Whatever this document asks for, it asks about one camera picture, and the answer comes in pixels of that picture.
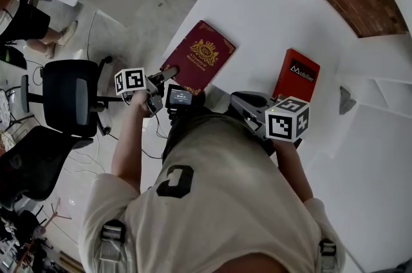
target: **black shorts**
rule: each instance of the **black shorts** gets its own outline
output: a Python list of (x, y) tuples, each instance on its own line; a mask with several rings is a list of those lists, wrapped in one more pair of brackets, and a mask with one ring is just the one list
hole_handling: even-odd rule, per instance
[(17, 13), (0, 35), (0, 43), (19, 39), (43, 39), (50, 24), (50, 17), (32, 5), (20, 4)]

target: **office chair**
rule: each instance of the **office chair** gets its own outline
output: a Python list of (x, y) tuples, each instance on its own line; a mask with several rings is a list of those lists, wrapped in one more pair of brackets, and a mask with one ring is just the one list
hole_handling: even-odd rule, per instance
[(108, 108), (109, 102), (121, 102), (121, 98), (98, 97), (97, 82), (105, 64), (86, 60), (62, 60), (49, 62), (42, 70), (43, 96), (28, 92), (28, 76), (21, 81), (21, 99), (24, 112), (30, 111), (29, 102), (43, 103), (44, 117), (48, 126), (68, 135), (93, 137), (99, 128), (102, 135), (110, 133), (103, 127), (98, 112)]
[(91, 143), (91, 138), (65, 135), (44, 126), (34, 127), (0, 157), (0, 204), (13, 210), (20, 195), (35, 201), (47, 199), (70, 151)]

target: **white sneaker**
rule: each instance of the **white sneaker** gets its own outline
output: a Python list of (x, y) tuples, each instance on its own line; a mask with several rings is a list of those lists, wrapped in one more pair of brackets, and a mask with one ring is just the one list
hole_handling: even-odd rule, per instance
[(57, 44), (65, 46), (69, 39), (74, 35), (77, 29), (77, 21), (73, 21), (70, 26), (64, 27), (60, 32), (62, 37), (57, 41)]
[(46, 58), (53, 59), (55, 50), (56, 43), (50, 43), (49, 45), (47, 45)]

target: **red book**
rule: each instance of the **red book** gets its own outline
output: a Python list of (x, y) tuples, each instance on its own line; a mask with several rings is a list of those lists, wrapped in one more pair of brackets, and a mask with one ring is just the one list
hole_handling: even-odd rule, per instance
[(310, 102), (321, 67), (294, 49), (286, 52), (273, 97), (293, 96)]
[(179, 67), (173, 79), (193, 95), (202, 92), (235, 50), (235, 46), (205, 21), (199, 21), (160, 70)]

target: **red product box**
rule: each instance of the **red product box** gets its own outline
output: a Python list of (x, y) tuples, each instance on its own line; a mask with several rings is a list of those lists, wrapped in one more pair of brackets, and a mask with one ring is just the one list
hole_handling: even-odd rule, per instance
[(310, 102), (320, 69), (317, 63), (294, 49), (289, 49), (286, 52), (273, 97), (293, 96)]

